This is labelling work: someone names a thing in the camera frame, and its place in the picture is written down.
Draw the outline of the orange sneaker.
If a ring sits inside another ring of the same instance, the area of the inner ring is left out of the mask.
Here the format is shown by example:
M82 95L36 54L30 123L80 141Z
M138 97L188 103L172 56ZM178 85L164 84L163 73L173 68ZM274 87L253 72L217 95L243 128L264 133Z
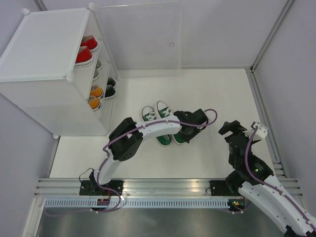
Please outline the orange sneaker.
M90 95L87 102L93 111L101 108L101 102L94 95Z
M102 99L104 96L104 91L98 85L93 85L90 90L90 96L95 96L97 99Z

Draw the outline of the transparent cabinet door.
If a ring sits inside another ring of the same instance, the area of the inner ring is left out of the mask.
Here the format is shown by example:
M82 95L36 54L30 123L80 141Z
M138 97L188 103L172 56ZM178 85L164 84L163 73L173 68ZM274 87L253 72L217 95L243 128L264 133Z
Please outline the transparent cabinet door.
M97 18L119 78L180 74L183 11L176 1L98 8Z

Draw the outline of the green sneaker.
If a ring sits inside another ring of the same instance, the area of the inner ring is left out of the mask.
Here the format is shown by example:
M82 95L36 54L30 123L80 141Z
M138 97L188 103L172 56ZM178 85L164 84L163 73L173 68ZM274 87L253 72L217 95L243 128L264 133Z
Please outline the green sneaker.
M157 115L155 114L154 108L151 106L145 106L142 109L141 117L143 121L153 121L158 119ZM155 139L163 147L169 146L172 142L170 135L159 136Z
M154 111L157 117L160 119L173 115L173 112L170 109L170 107L161 100L155 103ZM173 141L178 145L183 145L185 143L179 135L171 134L170 136L172 137Z

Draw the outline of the grey sneaker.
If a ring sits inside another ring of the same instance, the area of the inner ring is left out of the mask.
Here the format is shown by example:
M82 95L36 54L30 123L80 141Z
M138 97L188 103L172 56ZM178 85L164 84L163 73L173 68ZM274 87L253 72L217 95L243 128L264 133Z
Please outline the grey sneaker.
M101 63L101 61L98 59L98 60L97 60L97 63L96 63L96 70L99 71L99 70L101 70L101 69L102 69L102 63Z
M99 72L95 69L94 75L93 75L93 81L97 80L99 78Z

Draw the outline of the black sneaker back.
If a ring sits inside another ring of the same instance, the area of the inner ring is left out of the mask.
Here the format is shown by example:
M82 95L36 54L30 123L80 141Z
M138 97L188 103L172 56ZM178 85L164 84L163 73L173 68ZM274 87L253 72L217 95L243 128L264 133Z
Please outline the black sneaker back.
M107 86L104 99L105 100L112 99L115 97L115 95L116 95L116 90L114 89L114 87L111 85Z

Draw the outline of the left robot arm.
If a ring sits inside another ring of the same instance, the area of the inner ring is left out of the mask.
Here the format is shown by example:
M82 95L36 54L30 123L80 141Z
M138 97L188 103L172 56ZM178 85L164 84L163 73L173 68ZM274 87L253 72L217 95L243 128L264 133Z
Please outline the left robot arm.
M93 169L88 180L80 180L80 196L120 196L122 181L112 181L112 176L122 162L135 156L142 142L163 135L178 135L189 143L215 120L210 120L202 109L174 113L159 119L135 122L124 119L110 134L103 148L106 157L97 169Z

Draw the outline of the red sneaker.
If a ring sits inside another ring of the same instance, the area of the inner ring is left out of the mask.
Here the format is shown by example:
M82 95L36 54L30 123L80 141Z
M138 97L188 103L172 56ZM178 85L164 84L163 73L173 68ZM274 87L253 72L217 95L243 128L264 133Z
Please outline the red sneaker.
M88 66L92 63L92 54L87 46L81 46L79 48L77 58L75 61L75 67Z
M99 49L99 43L93 35L83 36L80 46L86 46L91 53Z

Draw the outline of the black sneaker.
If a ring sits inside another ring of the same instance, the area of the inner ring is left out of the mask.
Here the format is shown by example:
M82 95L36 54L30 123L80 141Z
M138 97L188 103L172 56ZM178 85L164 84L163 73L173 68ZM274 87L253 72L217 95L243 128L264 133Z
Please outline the black sneaker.
M112 99L115 97L115 95L116 95L116 90L114 89L114 87L111 85L107 86L104 99L105 100Z
M107 86L112 86L113 88L116 87L116 81L112 77L108 77Z

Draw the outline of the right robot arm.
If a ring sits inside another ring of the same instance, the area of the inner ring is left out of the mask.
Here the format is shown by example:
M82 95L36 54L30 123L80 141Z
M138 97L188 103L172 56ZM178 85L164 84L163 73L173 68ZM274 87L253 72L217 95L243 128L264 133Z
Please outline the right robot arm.
M269 217L286 237L314 237L316 219L284 188L272 169L253 151L265 139L268 129L254 122L251 129L239 121L224 122L218 131L229 148L229 164L234 171L226 178L231 195L240 194Z

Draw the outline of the black sneaker front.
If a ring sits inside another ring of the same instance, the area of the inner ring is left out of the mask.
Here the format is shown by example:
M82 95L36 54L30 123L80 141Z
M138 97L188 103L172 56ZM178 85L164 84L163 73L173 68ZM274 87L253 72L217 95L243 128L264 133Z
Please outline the black sneaker front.
M112 77L108 77L107 86L112 86L113 88L116 87L116 81Z

